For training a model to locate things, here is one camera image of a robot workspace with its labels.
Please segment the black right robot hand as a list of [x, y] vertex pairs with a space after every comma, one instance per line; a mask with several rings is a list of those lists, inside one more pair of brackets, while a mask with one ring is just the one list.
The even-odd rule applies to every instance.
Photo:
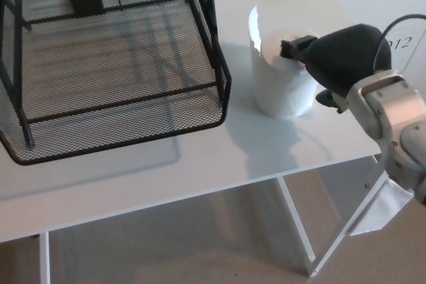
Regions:
[[338, 113], [350, 88], [377, 71], [392, 68], [391, 48], [382, 32], [371, 25], [353, 25], [323, 37], [306, 35], [281, 41], [280, 56], [302, 63], [325, 89], [316, 96], [321, 105]]

